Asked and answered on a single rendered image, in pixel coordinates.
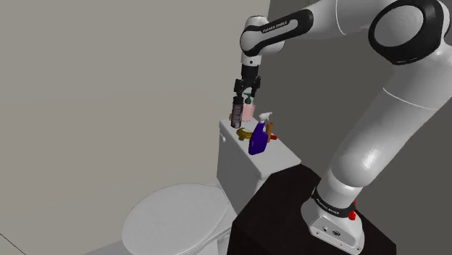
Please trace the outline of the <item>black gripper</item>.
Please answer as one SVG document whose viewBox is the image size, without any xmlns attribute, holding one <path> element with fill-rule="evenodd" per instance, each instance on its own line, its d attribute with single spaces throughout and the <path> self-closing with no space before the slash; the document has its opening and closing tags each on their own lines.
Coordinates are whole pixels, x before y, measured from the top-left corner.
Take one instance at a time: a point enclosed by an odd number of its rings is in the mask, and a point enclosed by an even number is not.
<svg viewBox="0 0 452 255">
<path fill-rule="evenodd" d="M 247 66 L 244 64 L 241 65 L 241 79 L 236 79 L 234 84 L 234 92 L 236 93 L 236 96 L 241 97 L 243 91 L 245 90 L 243 81 L 250 83 L 251 97 L 256 96 L 256 92 L 261 86 L 261 77 L 258 76 L 258 72 L 258 66 Z"/>
</svg>

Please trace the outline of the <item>pink soap pump bottle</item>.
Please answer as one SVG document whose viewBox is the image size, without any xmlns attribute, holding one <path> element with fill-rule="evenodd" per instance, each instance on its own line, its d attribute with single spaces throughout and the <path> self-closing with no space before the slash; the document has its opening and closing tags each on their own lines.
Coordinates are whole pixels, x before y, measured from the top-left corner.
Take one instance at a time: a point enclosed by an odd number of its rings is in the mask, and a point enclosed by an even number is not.
<svg viewBox="0 0 452 255">
<path fill-rule="evenodd" d="M 245 100 L 243 104 L 242 121 L 251 121 L 254 113 L 253 97 L 250 93 L 245 93 Z"/>
</svg>

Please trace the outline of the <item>dark cylindrical bottle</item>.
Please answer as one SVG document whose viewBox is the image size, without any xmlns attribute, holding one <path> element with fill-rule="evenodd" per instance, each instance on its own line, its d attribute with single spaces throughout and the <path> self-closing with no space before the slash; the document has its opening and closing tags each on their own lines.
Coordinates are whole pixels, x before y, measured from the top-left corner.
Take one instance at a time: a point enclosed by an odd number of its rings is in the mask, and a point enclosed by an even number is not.
<svg viewBox="0 0 452 255">
<path fill-rule="evenodd" d="M 230 125 L 232 128 L 238 129 L 241 127 L 243 111 L 243 98 L 241 96 L 235 96 L 233 98 L 233 109 L 231 112 Z"/>
</svg>

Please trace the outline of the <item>yellow curved object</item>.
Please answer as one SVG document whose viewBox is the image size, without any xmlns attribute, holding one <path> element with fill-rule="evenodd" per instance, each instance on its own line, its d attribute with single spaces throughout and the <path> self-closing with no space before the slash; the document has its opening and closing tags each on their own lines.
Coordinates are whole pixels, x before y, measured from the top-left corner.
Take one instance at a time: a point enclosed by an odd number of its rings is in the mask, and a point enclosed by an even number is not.
<svg viewBox="0 0 452 255">
<path fill-rule="evenodd" d="M 244 127 L 240 127 L 237 129 L 236 134 L 238 135 L 239 141 L 244 141 L 245 139 L 250 139 L 253 133 Z"/>
</svg>

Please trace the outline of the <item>brown and red brush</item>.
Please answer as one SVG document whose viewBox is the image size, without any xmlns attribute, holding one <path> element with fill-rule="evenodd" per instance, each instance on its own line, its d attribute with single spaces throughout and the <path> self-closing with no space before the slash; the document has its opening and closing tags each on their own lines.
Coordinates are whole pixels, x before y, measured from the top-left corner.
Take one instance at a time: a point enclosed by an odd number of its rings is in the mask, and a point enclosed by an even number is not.
<svg viewBox="0 0 452 255">
<path fill-rule="evenodd" d="M 273 123 L 267 122 L 266 123 L 266 133 L 267 133 L 267 142 L 269 143 L 271 140 L 277 140 L 277 136 L 272 133 L 273 131 Z"/>
</svg>

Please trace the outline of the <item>blue spray bottle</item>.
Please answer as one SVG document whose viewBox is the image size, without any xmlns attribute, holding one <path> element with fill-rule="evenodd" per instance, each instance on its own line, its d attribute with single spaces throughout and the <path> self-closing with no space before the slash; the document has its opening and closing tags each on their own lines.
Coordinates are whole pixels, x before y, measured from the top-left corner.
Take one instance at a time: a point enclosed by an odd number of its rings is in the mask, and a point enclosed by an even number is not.
<svg viewBox="0 0 452 255">
<path fill-rule="evenodd" d="M 260 154 L 265 151 L 268 144 L 266 133 L 266 121 L 272 112 L 265 112 L 259 115 L 259 121 L 254 128 L 253 134 L 248 144 L 248 153 L 250 155 Z"/>
</svg>

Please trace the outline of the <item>white toilet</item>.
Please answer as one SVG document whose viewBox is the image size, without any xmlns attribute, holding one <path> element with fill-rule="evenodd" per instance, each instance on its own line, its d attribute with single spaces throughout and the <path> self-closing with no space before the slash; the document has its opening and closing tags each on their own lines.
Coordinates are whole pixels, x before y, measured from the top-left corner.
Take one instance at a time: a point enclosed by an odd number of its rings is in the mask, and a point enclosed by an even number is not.
<svg viewBox="0 0 452 255">
<path fill-rule="evenodd" d="M 139 201 L 122 226 L 129 255 L 227 255 L 233 220 L 271 174 L 301 162 L 280 140 L 256 155 L 248 143 L 221 120 L 215 182 L 170 185 Z"/>
</svg>

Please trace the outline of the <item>dark robot stand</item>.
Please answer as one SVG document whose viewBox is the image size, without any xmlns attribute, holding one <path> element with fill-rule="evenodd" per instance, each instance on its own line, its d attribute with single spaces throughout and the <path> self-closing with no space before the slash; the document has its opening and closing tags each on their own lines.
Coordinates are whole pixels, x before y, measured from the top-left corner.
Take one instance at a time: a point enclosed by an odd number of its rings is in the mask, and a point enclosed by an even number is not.
<svg viewBox="0 0 452 255">
<path fill-rule="evenodd" d="M 227 255 L 349 255 L 303 221 L 301 205 L 319 181 L 302 164 L 270 175 L 233 221 Z"/>
</svg>

